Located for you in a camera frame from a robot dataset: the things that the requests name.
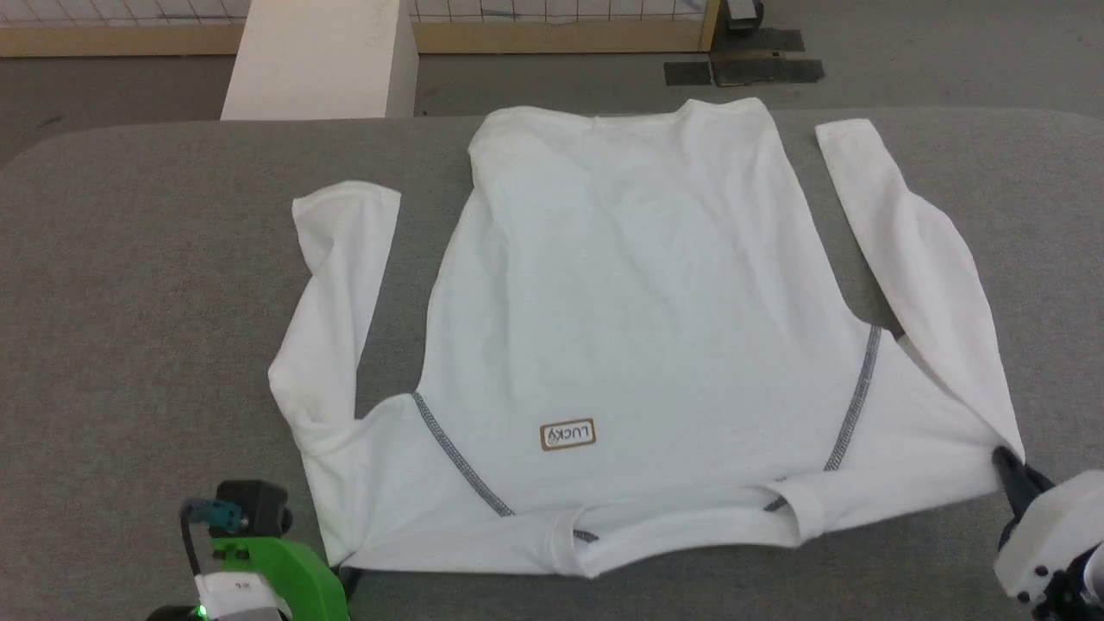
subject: label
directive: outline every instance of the label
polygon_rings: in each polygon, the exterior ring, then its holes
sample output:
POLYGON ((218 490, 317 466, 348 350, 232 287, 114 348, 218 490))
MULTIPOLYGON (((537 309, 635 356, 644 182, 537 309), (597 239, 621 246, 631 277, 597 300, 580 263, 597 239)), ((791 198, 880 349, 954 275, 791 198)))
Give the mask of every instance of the label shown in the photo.
POLYGON ((541 449, 559 451, 594 444, 598 438, 594 434, 594 419, 554 422, 541 425, 541 449))
POLYGON ((287 602, 273 592, 265 579, 247 571, 219 571, 195 577, 200 604, 208 619, 227 617, 276 619, 277 611, 289 613, 287 602))

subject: gray table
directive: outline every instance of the gray table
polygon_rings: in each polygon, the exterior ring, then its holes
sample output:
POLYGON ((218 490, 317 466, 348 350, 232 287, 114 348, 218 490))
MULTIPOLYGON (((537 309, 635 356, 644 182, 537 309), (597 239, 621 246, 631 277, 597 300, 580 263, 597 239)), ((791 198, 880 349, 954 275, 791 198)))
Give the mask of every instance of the gray table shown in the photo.
MULTIPOLYGON (((974 251, 1031 461, 1102 466, 1104 124, 1017 110, 776 115, 843 294, 895 327, 813 135, 869 116, 974 251)), ((471 180, 477 118, 181 124, 49 140, 0 171, 0 619, 142 619, 194 593, 176 511, 230 477, 290 491, 320 550, 265 371, 307 281, 290 201, 403 192, 359 408, 411 390, 427 295, 471 180)), ((586 582, 371 573, 384 619, 1027 619, 989 568, 1000 497, 796 551, 693 550, 586 582)))

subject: wooden frame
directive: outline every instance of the wooden frame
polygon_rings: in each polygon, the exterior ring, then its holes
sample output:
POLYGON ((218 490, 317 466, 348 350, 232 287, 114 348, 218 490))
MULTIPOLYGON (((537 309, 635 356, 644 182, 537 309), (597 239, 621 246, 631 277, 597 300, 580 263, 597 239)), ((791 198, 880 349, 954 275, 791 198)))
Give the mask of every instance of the wooden frame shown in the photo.
MULTIPOLYGON (((704 21, 541 23, 415 23, 422 54, 708 52, 721 0, 704 21)), ((6 28, 3 56, 234 55, 244 27, 6 28)))

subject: shirt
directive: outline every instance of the shirt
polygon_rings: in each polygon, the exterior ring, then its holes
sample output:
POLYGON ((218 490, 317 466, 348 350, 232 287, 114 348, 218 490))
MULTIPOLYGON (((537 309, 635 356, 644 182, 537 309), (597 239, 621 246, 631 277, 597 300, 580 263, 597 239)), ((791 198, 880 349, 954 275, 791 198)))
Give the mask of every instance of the shirt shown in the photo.
POLYGON ((816 136, 905 336, 847 307, 757 99, 489 115, 415 392, 354 418, 400 209, 293 204, 311 271, 269 369, 331 564, 593 577, 998 488, 1022 443, 969 250, 874 127, 816 136))

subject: wire mesh panel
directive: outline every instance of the wire mesh panel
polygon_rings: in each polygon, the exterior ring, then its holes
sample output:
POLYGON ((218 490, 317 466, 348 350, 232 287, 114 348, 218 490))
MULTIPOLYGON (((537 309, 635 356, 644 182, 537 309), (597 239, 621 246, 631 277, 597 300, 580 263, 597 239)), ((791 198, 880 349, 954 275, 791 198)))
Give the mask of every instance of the wire mesh panel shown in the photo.
POLYGON ((244 23, 250 0, 0 0, 0 28, 244 23))
POLYGON ((411 0, 416 23, 702 21, 705 0, 411 0))

